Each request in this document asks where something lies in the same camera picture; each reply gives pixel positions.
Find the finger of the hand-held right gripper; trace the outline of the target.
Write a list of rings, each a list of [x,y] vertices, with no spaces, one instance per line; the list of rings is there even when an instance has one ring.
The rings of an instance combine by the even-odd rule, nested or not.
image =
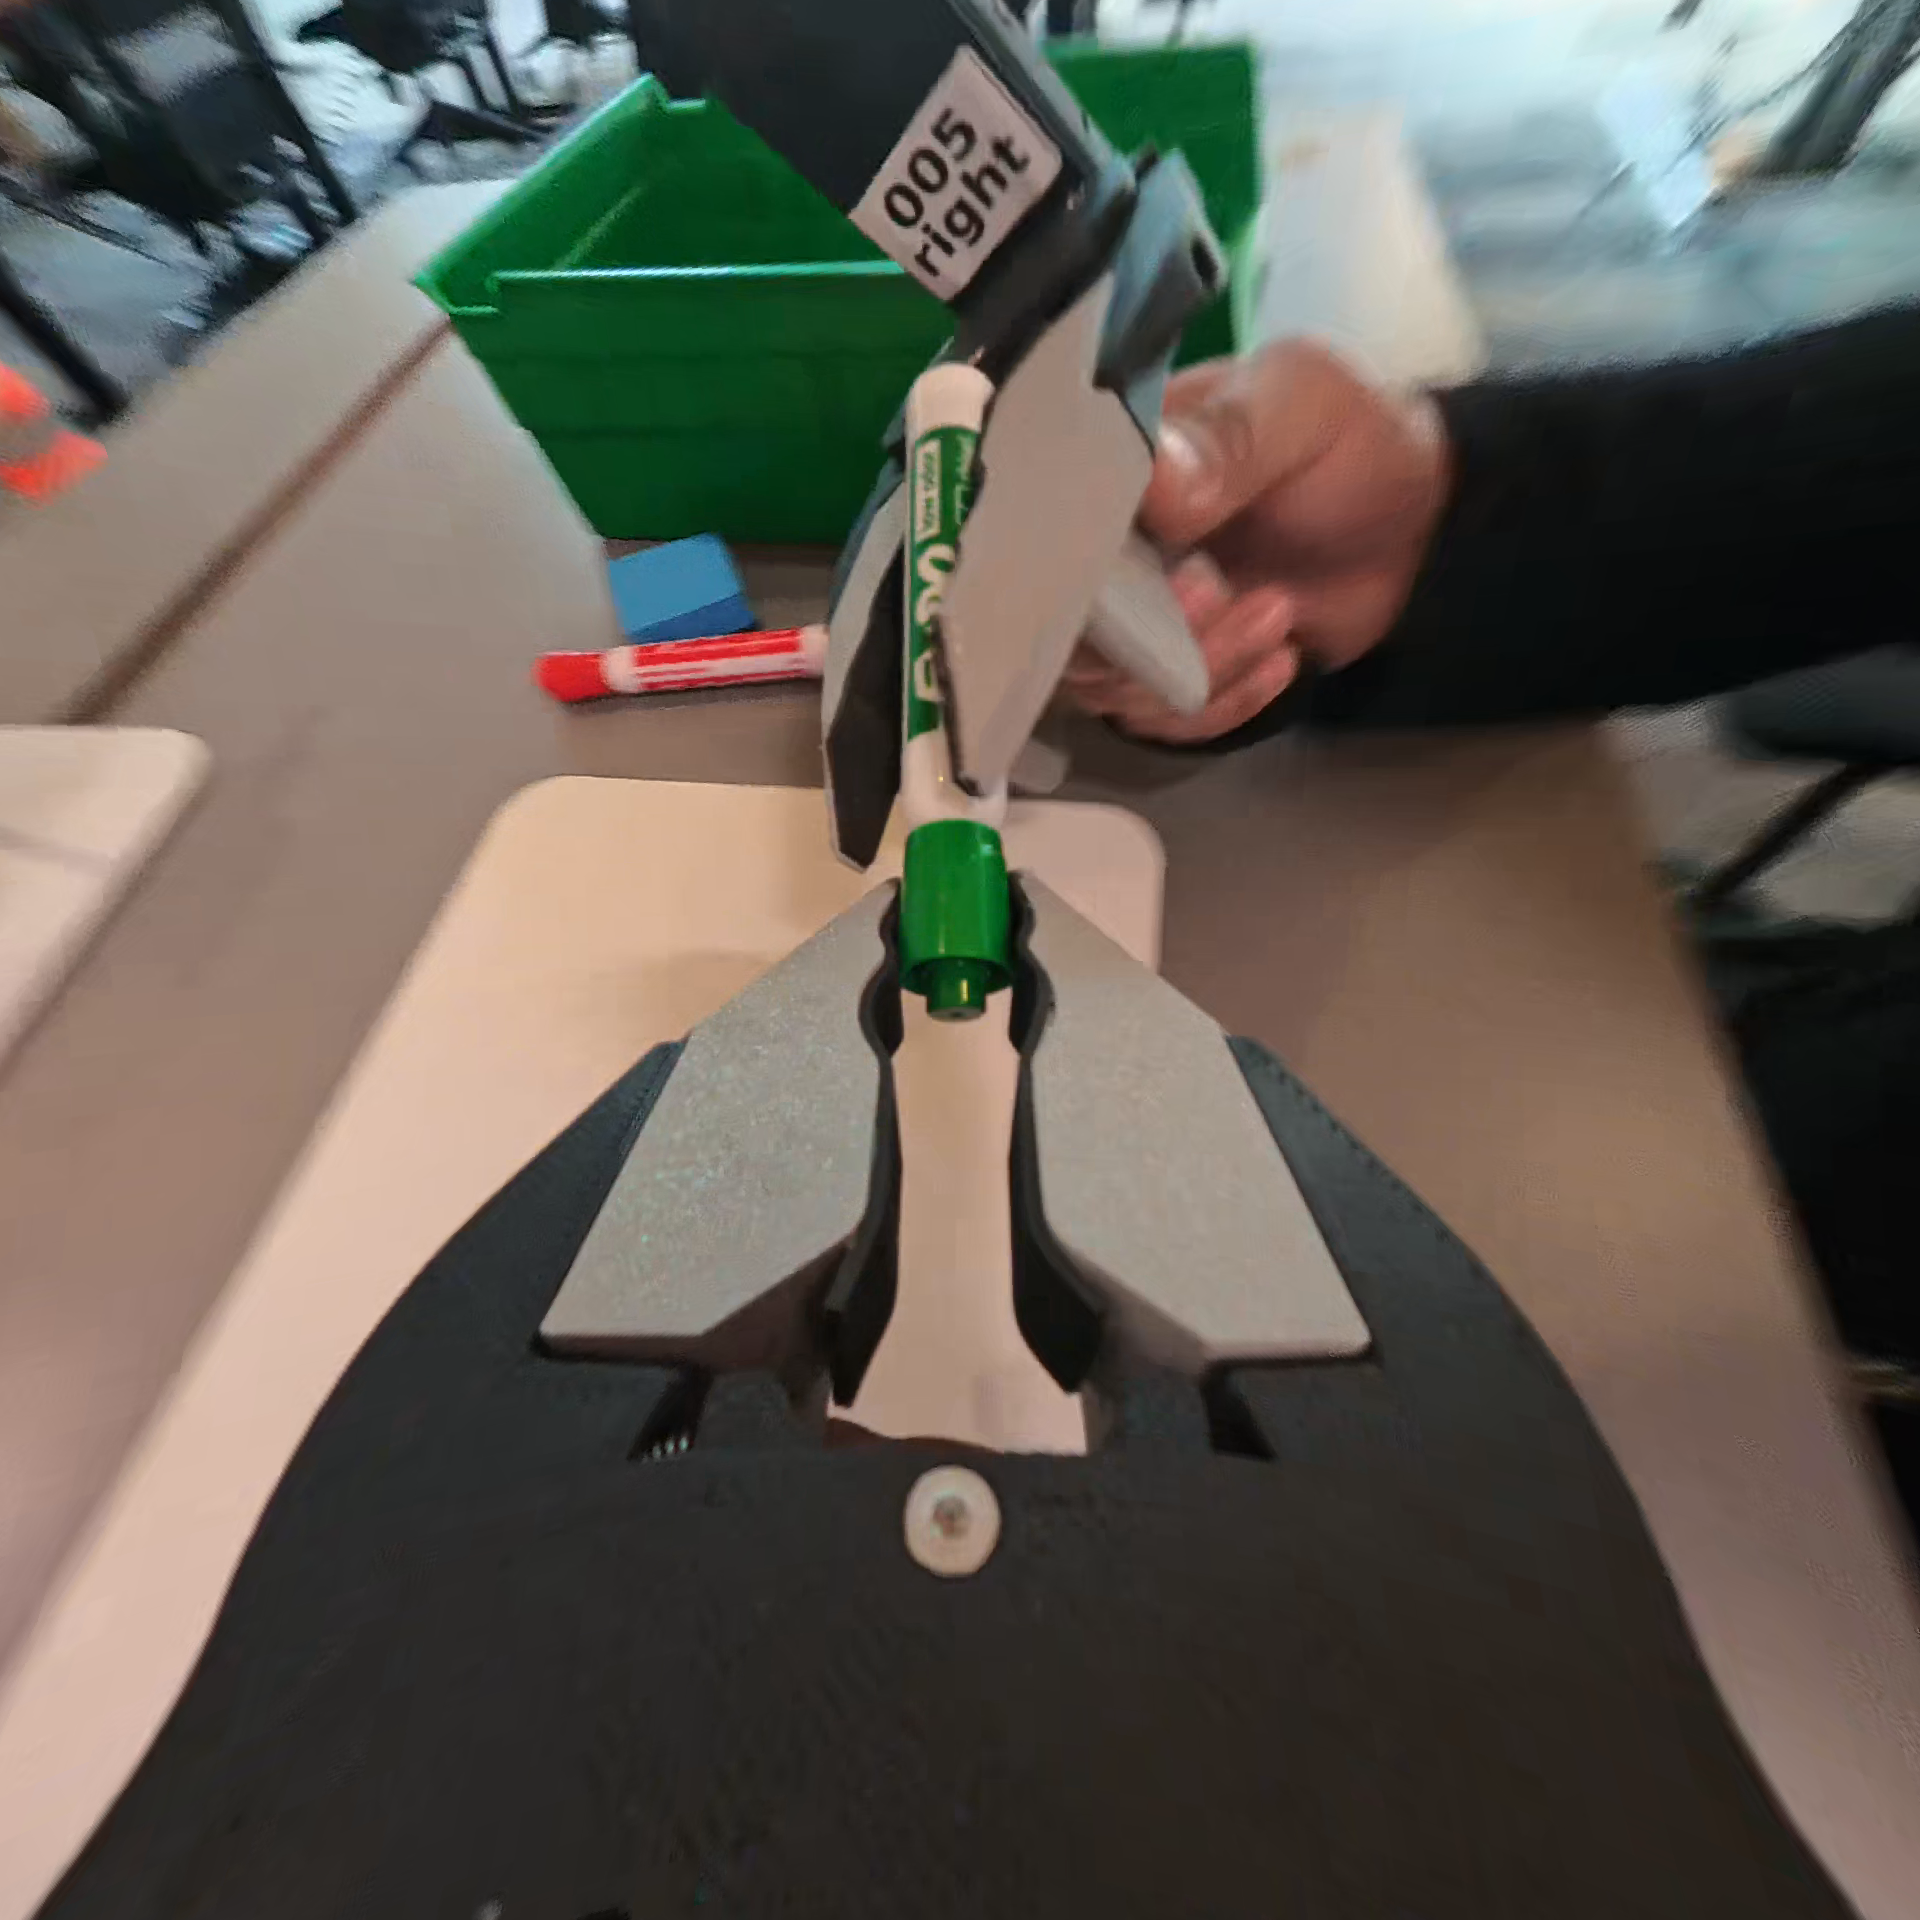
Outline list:
[[[899,788],[908,496],[875,492],[834,568],[821,738],[829,841],[867,872]]]
[[[996,386],[945,588],[959,781],[1005,787],[1127,540],[1152,454],[1098,358],[1116,274],[1091,281]]]

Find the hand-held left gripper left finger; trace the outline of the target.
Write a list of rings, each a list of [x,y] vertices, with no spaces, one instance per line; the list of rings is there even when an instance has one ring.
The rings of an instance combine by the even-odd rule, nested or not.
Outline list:
[[[898,1301],[899,1044],[886,882],[685,1037],[542,1345],[850,1402]]]

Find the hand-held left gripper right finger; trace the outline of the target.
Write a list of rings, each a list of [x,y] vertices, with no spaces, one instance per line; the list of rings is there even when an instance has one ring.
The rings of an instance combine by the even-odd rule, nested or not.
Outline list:
[[[1347,1361],[1371,1334],[1225,1032],[1013,878],[1013,1311],[1069,1392]]]

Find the white dry-erase marker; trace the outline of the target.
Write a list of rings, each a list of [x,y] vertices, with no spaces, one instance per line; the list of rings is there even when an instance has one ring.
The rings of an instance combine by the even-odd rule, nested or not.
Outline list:
[[[1004,798],[960,784],[943,611],[959,561],[992,383],[968,365],[923,373],[907,399],[908,496],[904,544],[904,695],[898,801],[907,834],[928,823],[974,820],[1000,830]]]

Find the red dry-erase marker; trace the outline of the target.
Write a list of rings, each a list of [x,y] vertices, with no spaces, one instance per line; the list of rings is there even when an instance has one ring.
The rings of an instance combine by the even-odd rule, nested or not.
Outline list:
[[[738,690],[760,684],[815,681],[829,654],[829,628],[805,625],[786,631],[750,631],[666,644],[623,644],[621,666],[612,669],[623,687],[617,699]]]

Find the blue eraser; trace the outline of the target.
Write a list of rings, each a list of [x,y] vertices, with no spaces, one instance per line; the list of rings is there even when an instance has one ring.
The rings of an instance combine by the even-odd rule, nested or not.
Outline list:
[[[661,540],[608,560],[621,638],[666,644],[755,628],[755,611],[726,540],[701,535]]]

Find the white whiteboard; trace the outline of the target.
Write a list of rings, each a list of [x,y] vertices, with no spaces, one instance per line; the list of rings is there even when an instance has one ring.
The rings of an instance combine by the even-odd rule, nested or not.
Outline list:
[[[498,807],[5,1675],[5,1915],[172,1711],[350,1359],[653,1044],[852,907],[805,788],[556,779]]]

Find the green marker cap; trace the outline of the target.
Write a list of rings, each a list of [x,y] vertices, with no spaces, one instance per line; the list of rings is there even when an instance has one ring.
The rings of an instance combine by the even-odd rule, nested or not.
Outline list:
[[[971,1023],[1009,981],[1011,892],[1000,832],[938,820],[907,834],[898,971],[936,1023]]]

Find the person's right hand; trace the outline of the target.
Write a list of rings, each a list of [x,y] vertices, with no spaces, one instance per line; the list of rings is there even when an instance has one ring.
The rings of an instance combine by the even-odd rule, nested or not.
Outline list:
[[[1422,390],[1386,390],[1332,349],[1276,342],[1184,368],[1164,390],[1139,527],[1202,649],[1192,715],[1084,645],[1069,707],[1160,746],[1257,722],[1307,670],[1389,634],[1452,499],[1449,429]]]

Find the black mesh office chair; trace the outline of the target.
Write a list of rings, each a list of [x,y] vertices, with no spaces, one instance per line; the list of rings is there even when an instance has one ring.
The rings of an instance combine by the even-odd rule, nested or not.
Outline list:
[[[158,319],[170,368],[362,218],[261,4],[5,4],[2,34],[5,85],[81,149],[48,194],[122,206],[194,256],[196,289]]]

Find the person's black chair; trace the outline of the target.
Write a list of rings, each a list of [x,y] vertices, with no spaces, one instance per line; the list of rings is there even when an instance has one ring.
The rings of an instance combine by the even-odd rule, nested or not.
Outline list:
[[[1823,773],[1735,856],[1692,882],[1688,904],[1702,915],[1742,900],[1865,787],[1916,777],[1918,651],[1889,648],[1766,680],[1720,703],[1718,731],[1739,757],[1805,762]]]

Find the orange traffic cone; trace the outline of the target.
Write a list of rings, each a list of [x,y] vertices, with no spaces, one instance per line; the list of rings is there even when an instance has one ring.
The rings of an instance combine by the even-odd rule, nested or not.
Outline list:
[[[2,495],[6,500],[48,502],[106,465],[102,443],[70,427],[27,377],[2,364]]]

